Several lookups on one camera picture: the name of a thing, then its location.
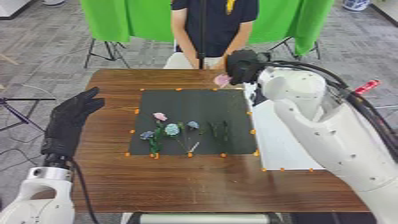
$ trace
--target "orange tape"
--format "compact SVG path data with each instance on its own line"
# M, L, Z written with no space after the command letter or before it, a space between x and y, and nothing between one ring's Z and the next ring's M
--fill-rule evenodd
M254 156L259 156L259 150L255 150L255 152L252 153Z

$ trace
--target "pink flower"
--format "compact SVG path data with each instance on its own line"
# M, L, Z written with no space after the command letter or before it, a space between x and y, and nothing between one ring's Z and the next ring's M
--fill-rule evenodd
M230 77L227 75L218 75L214 77L214 84L218 85L220 88L223 88L229 84L229 81L230 81Z
M166 121L166 117L163 113L154 113L152 117L159 120L159 121Z

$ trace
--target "black shirt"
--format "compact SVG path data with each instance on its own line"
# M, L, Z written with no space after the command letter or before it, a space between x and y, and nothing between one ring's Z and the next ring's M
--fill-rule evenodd
M238 33L239 23L257 18L257 0L236 0L230 14L227 14L227 0L207 0L206 6L206 57L220 57ZM184 29L198 50L200 0L174 0L172 10L184 8L188 9Z

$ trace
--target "dark green mat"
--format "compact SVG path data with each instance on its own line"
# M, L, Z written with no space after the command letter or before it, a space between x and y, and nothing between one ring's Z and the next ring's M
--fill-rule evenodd
M191 148L198 142L193 154L250 154L255 151L255 138L250 134L252 124L246 115L246 103L241 90L147 90L142 93L140 113L135 119L135 134L131 136L129 152L133 155L149 154L149 142L140 140L140 134L154 131L156 123L152 113L161 112L166 116L165 124L195 121L200 129L182 132L177 139L170 137L161 139L163 155L186 153L186 146ZM216 136L213 137L213 128L216 125Z

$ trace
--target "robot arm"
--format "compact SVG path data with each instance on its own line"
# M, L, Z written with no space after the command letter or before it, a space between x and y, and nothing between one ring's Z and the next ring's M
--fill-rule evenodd
M67 163L72 162L87 116L104 105L103 99L92 99L97 92L94 88L79 93L53 109L40 150L44 164L30 169L15 200L0 214L0 224L71 224L74 221ZM49 190L55 197L35 199L35 195Z
M294 64L261 63L254 52L236 52L227 58L230 83L257 84L307 154L349 185L378 223L392 224L398 165L390 129L380 116L367 116L365 100L346 90L341 79L332 77L332 82L307 69L314 66Z

